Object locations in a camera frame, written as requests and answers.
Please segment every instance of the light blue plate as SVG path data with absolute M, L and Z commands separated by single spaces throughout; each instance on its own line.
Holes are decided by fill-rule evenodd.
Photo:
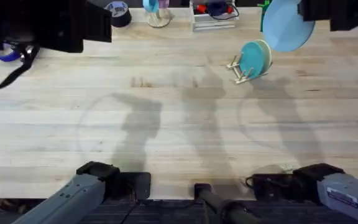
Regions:
M 255 42 L 249 42 L 242 47 L 241 52 L 242 57 L 239 61 L 241 71 L 245 70 L 244 75 L 247 75 L 248 71 L 254 68 L 249 78 L 258 77 L 265 64 L 265 55 L 261 46 Z
M 300 48 L 313 32 L 314 21 L 304 22 L 298 14 L 300 0 L 274 0 L 266 10 L 263 29 L 269 46 L 279 52 Z
M 158 0 L 143 0 L 143 7 L 147 12 L 157 12 L 158 11 Z

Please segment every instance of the tape roll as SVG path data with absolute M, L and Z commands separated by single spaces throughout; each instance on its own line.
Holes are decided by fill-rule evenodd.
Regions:
M 105 9 L 112 12 L 111 25 L 114 27 L 124 27 L 132 20 L 128 5 L 123 1 L 110 2 Z
M 9 44 L 4 44 L 4 50 L 0 50 L 0 60 L 3 62 L 13 62 L 20 58 L 20 54 L 11 49 Z

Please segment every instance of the green object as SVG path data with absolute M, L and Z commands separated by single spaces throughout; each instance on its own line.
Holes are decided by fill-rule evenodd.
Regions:
M 260 18 L 260 31 L 263 32 L 264 31 L 264 27 L 263 27 L 263 23 L 264 23 L 264 17 L 265 17 L 265 12 L 267 10 L 267 8 L 269 7 L 271 1 L 270 0 L 265 0 L 264 4 L 258 4 L 258 7 L 262 7 L 262 18 Z

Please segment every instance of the black strap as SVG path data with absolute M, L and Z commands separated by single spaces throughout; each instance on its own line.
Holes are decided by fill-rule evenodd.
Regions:
M 0 89 L 5 88 L 12 84 L 19 76 L 21 76 L 25 71 L 31 68 L 32 62 L 34 61 L 35 56 L 38 54 L 40 50 L 39 47 L 34 47 L 31 53 L 27 53 L 23 50 L 21 53 L 24 55 L 24 60 L 22 66 L 15 69 L 12 73 L 10 73 L 4 81 L 0 84 Z

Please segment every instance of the red object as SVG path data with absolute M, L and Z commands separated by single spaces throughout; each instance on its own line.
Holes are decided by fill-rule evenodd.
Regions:
M 233 12 L 233 8 L 232 7 L 227 7 L 227 11 L 226 11 L 227 13 L 229 13 L 229 14 L 231 14 L 232 12 Z
M 198 5 L 197 6 L 197 11 L 199 11 L 200 13 L 205 13 L 206 12 L 206 6 L 205 5 Z

